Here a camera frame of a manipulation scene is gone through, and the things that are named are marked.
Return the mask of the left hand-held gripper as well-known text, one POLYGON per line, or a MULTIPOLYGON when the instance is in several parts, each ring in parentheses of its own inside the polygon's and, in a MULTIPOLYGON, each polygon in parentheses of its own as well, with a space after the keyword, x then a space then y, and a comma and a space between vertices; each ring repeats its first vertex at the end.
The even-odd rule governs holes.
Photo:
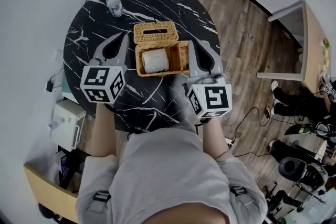
POLYGON ((126 82, 125 61, 129 35, 118 33, 103 41, 95 50, 93 60, 105 61, 101 65, 85 66, 80 89, 91 103, 114 104, 126 82))

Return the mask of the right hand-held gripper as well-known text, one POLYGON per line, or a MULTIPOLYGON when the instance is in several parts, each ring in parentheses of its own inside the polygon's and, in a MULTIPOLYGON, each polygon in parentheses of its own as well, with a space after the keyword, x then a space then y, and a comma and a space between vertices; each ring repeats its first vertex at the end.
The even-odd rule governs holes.
POLYGON ((185 84, 196 117, 221 117, 232 110, 232 86, 226 83, 221 57, 205 41, 188 42, 189 76, 185 84), (209 75, 198 77, 199 69, 209 75))

